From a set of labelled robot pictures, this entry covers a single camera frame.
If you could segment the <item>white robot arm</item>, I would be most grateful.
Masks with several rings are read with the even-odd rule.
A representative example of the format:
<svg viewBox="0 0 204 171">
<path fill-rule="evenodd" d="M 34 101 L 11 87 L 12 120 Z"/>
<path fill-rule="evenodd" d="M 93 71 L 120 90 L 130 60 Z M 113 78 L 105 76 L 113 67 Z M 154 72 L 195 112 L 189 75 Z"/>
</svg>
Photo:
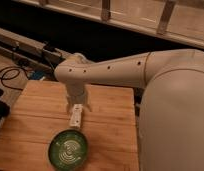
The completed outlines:
<svg viewBox="0 0 204 171">
<path fill-rule="evenodd" d="M 141 171 L 204 171 L 204 51 L 178 49 L 92 62 L 75 53 L 55 68 L 70 104 L 85 103 L 85 85 L 142 88 Z"/>
</svg>

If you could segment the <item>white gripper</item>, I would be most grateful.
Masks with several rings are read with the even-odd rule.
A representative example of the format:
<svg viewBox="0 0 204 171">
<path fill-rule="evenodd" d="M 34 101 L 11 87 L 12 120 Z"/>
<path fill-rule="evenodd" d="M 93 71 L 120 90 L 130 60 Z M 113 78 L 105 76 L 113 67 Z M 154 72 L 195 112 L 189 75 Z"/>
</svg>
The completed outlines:
<svg viewBox="0 0 204 171">
<path fill-rule="evenodd" d="M 88 91 L 84 84 L 72 84 L 68 83 L 65 85 L 66 88 L 66 99 L 68 113 L 72 111 L 75 104 L 82 104 L 86 111 L 92 111 L 90 104 L 88 103 Z"/>
</svg>

